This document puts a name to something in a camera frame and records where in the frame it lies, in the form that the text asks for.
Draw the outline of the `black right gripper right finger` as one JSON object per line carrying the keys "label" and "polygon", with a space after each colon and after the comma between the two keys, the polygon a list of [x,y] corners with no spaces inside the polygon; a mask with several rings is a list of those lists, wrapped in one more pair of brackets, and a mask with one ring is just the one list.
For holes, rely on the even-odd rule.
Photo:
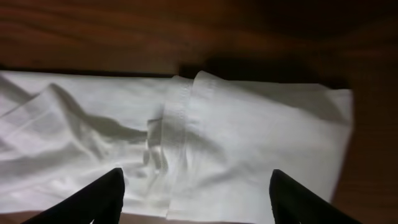
{"label": "black right gripper right finger", "polygon": [[275,224],[360,224],[279,169],[272,172],[269,195]]}

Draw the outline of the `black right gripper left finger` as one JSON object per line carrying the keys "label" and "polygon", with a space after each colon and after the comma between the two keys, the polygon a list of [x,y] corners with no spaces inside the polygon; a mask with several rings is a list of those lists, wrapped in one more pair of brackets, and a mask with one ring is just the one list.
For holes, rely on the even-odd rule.
{"label": "black right gripper left finger", "polygon": [[115,168],[22,224],[119,224],[124,193],[123,170]]}

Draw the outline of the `white t-shirt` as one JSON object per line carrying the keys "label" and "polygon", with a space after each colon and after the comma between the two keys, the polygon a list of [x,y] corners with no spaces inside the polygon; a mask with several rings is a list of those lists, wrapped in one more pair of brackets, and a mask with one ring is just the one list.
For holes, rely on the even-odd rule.
{"label": "white t-shirt", "polygon": [[1,72],[1,212],[45,210],[120,167],[123,212],[272,223],[280,169],[332,198],[353,94],[319,84]]}

